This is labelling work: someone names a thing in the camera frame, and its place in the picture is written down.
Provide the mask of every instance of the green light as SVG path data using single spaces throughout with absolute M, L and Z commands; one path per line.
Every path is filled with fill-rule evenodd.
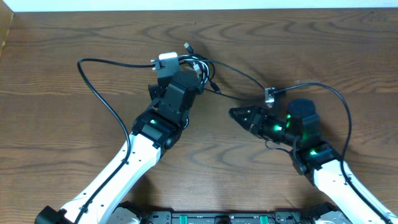
M 282 130 L 281 126 L 275 125 L 274 131 L 281 131 L 281 130 Z
M 310 154 L 311 154 L 311 156 L 314 156 L 314 155 L 316 155 L 316 154 L 318 154 L 318 153 L 315 152 L 315 149 L 312 149 L 312 150 L 310 151 Z

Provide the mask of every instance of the wooden table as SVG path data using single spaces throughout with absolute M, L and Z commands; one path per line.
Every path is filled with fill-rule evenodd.
M 0 223 L 32 223 L 46 205 L 80 193 L 124 142 L 119 124 L 84 84 L 81 57 L 148 64 L 163 52 L 204 56 L 264 86 L 320 82 L 347 99 L 353 136 L 346 160 L 398 212 L 398 9 L 17 13 L 0 60 Z M 151 69 L 88 62 L 94 86 L 131 128 L 150 103 Z M 218 67 L 223 93 L 261 96 Z M 324 136 L 341 149 L 347 119 L 336 96 L 310 98 Z M 264 211 L 328 201 L 289 157 L 266 150 L 228 116 L 236 100 L 205 92 L 179 142 L 126 196 L 145 209 Z

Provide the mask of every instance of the bundle of cables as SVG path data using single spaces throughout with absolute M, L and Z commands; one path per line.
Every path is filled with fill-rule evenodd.
M 188 55 L 181 55 L 178 58 L 178 61 L 180 62 L 181 65 L 183 64 L 188 64 L 192 70 L 196 71 L 198 77 L 201 80 L 201 84 L 202 85 L 206 85 L 208 83 L 210 83 L 210 86 L 212 87 L 213 90 L 211 89 L 207 89 L 205 88 L 206 91 L 210 91 L 212 93 L 216 93 L 218 95 L 221 96 L 225 96 L 228 98 L 232 98 L 235 100 L 241 100 L 241 101 L 259 101 L 259 100 L 263 100 L 264 97 L 260 97 L 260 98 L 251 98 L 251 99 L 242 99 L 242 98 L 238 98 L 235 96 L 229 96 L 229 95 L 225 95 L 223 93 L 221 93 L 220 88 L 217 86 L 217 84 L 213 81 L 213 78 L 216 74 L 216 68 L 214 64 L 218 64 L 218 65 L 222 65 L 232 71 L 235 71 L 237 73 L 239 73 L 240 75 L 252 80 L 257 86 L 259 86 L 261 88 L 261 91 L 264 92 L 264 87 L 253 77 L 249 76 L 248 74 L 233 68 L 225 63 L 216 61 L 216 60 L 208 60 L 207 58 L 201 56 L 200 54 L 196 54 L 192 47 L 188 44 L 185 43 L 184 47 L 186 48 L 186 50 L 188 51 Z M 83 72 L 83 69 L 81 68 L 81 63 L 84 61 L 91 61 L 91 62 L 102 62 L 102 63 L 108 63 L 111 65 L 117 65 L 117 66 L 122 66 L 122 67 L 129 67 L 129 68 L 151 68 L 154 67 L 154 65 L 131 65 L 131 64 L 126 64 L 126 63 L 119 63 L 119 62 L 113 62 L 113 61 L 109 61 L 109 60 L 103 60 L 103 59 L 97 59 L 97 58 L 82 58 L 78 61 L 77 66 L 78 66 L 78 70 L 80 72 L 81 77 L 83 78 L 83 80 L 85 81 L 85 83 L 87 84 L 87 86 L 89 87 L 89 89 L 95 94 L 95 96 L 97 96 L 97 98 L 99 98 L 99 100 L 101 100 L 101 102 L 107 107 L 107 109 L 109 109 L 109 111 L 112 113 L 112 115 L 116 118 L 116 120 L 118 121 L 118 123 L 121 125 L 124 135 L 126 137 L 126 141 L 127 141 L 127 154 L 126 154 L 126 158 L 123 159 L 122 163 L 120 164 L 120 166 L 98 187 L 98 189 L 93 193 L 93 195 L 87 200 L 87 202 L 82 206 L 82 209 L 80 210 L 80 213 L 78 214 L 76 220 L 75 220 L 75 224 L 77 224 L 81 218 L 81 216 L 83 215 L 83 213 L 85 211 L 87 211 L 88 206 L 90 205 L 90 202 L 95 198 L 95 196 L 101 191 L 101 189 L 110 181 L 110 179 L 116 175 L 116 173 L 118 172 L 118 170 L 127 163 L 127 160 L 129 159 L 129 155 L 130 155 L 130 150 L 131 150 L 131 143 L 130 143 L 130 138 L 129 138 L 129 133 L 128 130 L 126 128 L 126 126 L 124 125 L 123 121 L 121 120 L 121 118 L 118 116 L 118 114 L 115 112 L 115 110 L 113 110 L 113 108 L 108 104 L 108 102 L 106 102 L 106 100 L 95 90 L 94 86 L 90 83 L 90 81 L 87 79 L 85 73 Z M 343 96 L 338 93 L 335 89 L 333 89 L 330 86 L 324 85 L 324 84 L 320 84 L 320 83 L 303 83 L 303 84 L 299 84 L 299 85 L 295 85 L 295 86 L 291 86 L 291 87 L 287 87 L 287 88 L 281 88 L 278 89 L 276 92 L 274 92 L 274 94 L 277 94 L 278 92 L 282 92 L 282 91 L 287 91 L 287 90 L 293 90 L 296 88 L 301 88 L 304 86 L 319 86 L 322 88 L 326 88 L 327 90 L 330 90 L 331 92 L 333 92 L 343 103 L 346 113 L 347 113 L 347 117 L 348 117 L 348 135 L 341 153 L 341 173 L 343 174 L 343 177 L 346 179 L 346 182 L 351 186 L 351 188 L 355 191 L 355 193 L 366 203 L 366 205 L 368 205 L 376 214 L 378 214 L 382 220 L 385 221 L 385 223 L 390 223 L 390 219 L 386 218 L 374 205 L 372 205 L 365 197 L 364 195 L 359 192 L 359 190 L 354 186 L 354 184 L 351 182 L 351 179 L 346 175 L 346 172 L 344 170 L 344 158 L 345 158 L 345 154 L 348 148 L 348 143 L 351 137 L 351 130 L 352 130 L 352 121 L 351 121 L 351 113 L 349 112 L 349 108 L 347 105 L 347 102 L 345 101 L 345 99 L 343 98 Z M 266 147 L 268 149 L 278 149 L 281 151 L 285 151 L 285 152 L 289 152 L 286 149 L 282 149 L 282 148 L 271 148 L 267 145 L 266 142 Z

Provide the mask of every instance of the white backdrop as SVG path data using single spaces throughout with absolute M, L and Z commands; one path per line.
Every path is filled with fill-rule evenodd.
M 3 0 L 14 12 L 398 7 L 398 0 Z

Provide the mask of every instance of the white wall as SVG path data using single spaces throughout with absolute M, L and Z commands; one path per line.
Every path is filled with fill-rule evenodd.
M 398 0 L 3 0 L 14 12 L 398 7 Z

